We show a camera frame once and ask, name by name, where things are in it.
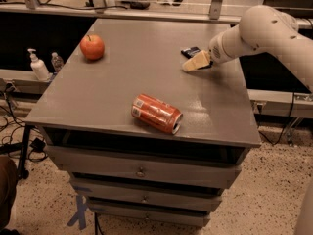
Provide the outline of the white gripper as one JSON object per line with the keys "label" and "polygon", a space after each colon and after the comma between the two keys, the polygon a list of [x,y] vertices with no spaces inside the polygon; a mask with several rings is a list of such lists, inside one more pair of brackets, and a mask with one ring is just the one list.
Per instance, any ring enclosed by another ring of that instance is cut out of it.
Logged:
{"label": "white gripper", "polygon": [[208,67],[211,60],[222,64],[241,56],[254,55],[257,49],[256,39],[257,32],[254,29],[238,24],[214,36],[209,42],[209,53],[199,51],[183,64],[182,69],[185,72],[195,71]]}

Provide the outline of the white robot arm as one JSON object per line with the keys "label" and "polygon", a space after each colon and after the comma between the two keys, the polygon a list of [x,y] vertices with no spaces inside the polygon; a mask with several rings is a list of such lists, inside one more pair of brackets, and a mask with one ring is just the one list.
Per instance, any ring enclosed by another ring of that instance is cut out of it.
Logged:
{"label": "white robot arm", "polygon": [[[312,85],[312,40],[296,20],[268,6],[255,6],[239,24],[208,39],[215,62],[269,53],[307,86]],[[224,195],[222,207],[197,235],[312,235],[312,134],[297,142],[265,142],[244,162],[244,173]]]}

